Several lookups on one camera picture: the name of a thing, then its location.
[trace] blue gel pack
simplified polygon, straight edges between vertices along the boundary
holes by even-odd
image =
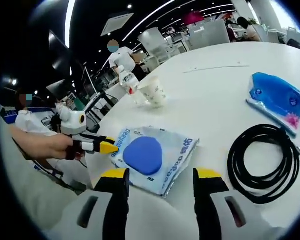
[[[252,75],[247,102],[296,135],[300,122],[300,90],[280,77],[257,72]]]
[[[126,147],[123,160],[139,173],[150,176],[157,173],[162,166],[162,147],[154,137],[142,136]]]

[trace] red object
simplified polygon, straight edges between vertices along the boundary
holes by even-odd
[[[202,16],[201,12],[199,11],[192,11],[185,15],[183,18],[183,23],[185,25],[195,24],[197,22],[200,22],[204,20],[204,17]]]

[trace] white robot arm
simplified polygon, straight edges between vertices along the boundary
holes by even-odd
[[[108,154],[118,151],[112,137],[100,136],[87,131],[87,116],[84,111],[72,111],[64,103],[57,103],[55,108],[61,120],[61,133],[70,137],[75,136],[73,149],[70,151],[71,156],[67,159],[73,159],[75,152]]]

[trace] pink flower design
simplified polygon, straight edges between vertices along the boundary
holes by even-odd
[[[299,125],[299,117],[293,113],[288,113],[287,116],[284,118],[285,121],[287,121],[291,126],[293,126],[295,129],[298,128]]]

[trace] plastic bag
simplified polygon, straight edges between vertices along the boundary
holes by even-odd
[[[153,175],[143,175],[130,167],[124,160],[125,149],[135,139],[140,137],[155,138],[162,148],[162,166]],[[145,189],[151,193],[166,197],[174,180],[188,166],[192,154],[199,143],[199,139],[189,138],[178,133],[154,127],[126,128],[119,134],[115,145],[119,151],[110,155],[116,168],[130,169],[132,185]]]
[[[257,72],[252,75],[246,102],[296,136],[300,125],[300,90],[283,79]]]

